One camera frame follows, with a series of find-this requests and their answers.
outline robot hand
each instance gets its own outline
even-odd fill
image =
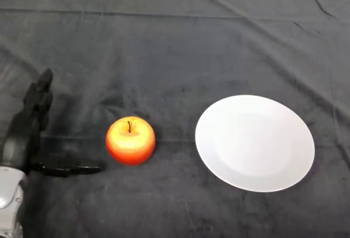
[[[50,91],[53,73],[46,70],[32,83],[24,98],[24,107],[16,114],[0,148],[0,238],[22,238],[18,209],[30,170],[49,176],[99,172],[101,164],[91,160],[50,157],[39,153],[40,133],[48,124],[53,101]]]

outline robotic hand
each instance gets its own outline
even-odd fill
[[[40,133],[48,124],[53,101],[52,78],[53,73],[48,69],[31,84],[24,98],[24,107],[13,117],[0,149],[0,238],[22,238],[17,212],[30,170],[58,177],[101,170],[101,164],[96,161],[58,159],[39,153]]]

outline black fabric tablecloth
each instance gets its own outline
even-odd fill
[[[31,173],[26,237],[350,237],[350,0],[0,0],[0,135],[29,85],[54,71],[42,151],[102,159],[92,176]],[[295,111],[310,173],[276,193],[217,179],[196,122],[232,95]],[[110,124],[151,123],[152,158],[123,166]]]

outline dark gray cloth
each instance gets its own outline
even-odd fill
[[[0,135],[50,67],[42,151],[107,165],[31,173],[26,237],[350,237],[349,23],[350,0],[0,0]],[[316,156],[297,185],[248,192],[202,163],[198,118],[240,94],[276,100],[310,128]],[[142,166],[106,151],[127,115],[156,132]]]

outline plate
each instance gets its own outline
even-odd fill
[[[296,184],[310,170],[315,154],[302,119],[259,96],[233,96],[212,104],[200,117],[195,137],[209,170],[250,191],[278,191]]]

